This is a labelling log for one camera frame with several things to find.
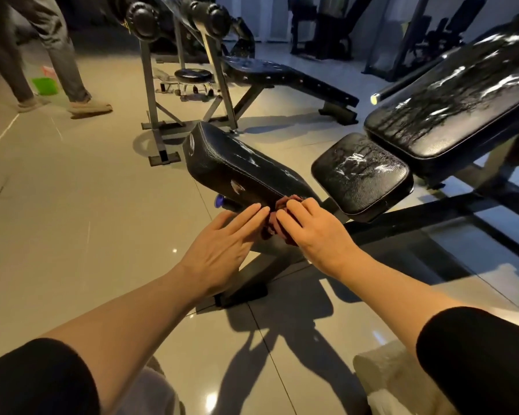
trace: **trousers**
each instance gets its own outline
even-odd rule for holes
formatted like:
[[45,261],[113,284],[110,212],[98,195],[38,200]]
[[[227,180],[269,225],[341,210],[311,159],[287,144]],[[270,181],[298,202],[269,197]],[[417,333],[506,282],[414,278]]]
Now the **trousers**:
[[0,74],[19,102],[34,96],[23,74],[22,59],[15,41],[9,6],[20,13],[38,32],[50,55],[58,80],[71,102],[90,99],[75,62],[73,43],[65,19],[55,0],[0,0]]

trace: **foot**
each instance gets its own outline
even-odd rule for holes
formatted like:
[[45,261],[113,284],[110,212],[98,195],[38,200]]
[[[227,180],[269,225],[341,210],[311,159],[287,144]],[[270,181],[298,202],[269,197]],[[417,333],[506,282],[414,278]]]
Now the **foot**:
[[113,111],[111,104],[89,99],[84,102],[71,102],[68,109],[74,116],[102,114]]
[[49,104],[50,101],[43,98],[42,96],[34,96],[30,99],[19,102],[18,103],[18,112],[19,113],[25,113],[34,111],[37,108],[40,108],[41,106],[44,106],[45,104]]

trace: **forearm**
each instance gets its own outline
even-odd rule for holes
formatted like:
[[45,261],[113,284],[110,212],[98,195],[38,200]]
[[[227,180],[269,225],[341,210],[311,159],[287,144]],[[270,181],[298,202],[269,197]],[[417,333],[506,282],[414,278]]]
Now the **forearm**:
[[42,335],[62,341],[84,360],[103,413],[123,392],[169,333],[200,299],[179,267]]
[[337,278],[378,314],[414,356],[417,338],[433,316],[467,305],[381,264],[366,253],[343,265]]

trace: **black shirt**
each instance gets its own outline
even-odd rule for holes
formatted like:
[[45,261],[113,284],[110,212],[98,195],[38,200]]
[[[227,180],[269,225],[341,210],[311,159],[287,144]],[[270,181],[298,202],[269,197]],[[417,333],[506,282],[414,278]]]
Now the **black shirt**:
[[[519,414],[519,326],[448,309],[421,331],[417,357],[462,415]],[[0,357],[0,414],[99,413],[90,371],[62,342],[35,339]]]

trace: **round stool seat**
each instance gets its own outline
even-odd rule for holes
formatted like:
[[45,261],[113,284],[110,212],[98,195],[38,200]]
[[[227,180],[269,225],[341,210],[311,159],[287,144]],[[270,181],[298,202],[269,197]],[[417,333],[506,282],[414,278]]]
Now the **round stool seat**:
[[179,83],[201,84],[212,81],[214,75],[207,69],[178,69],[175,78]]

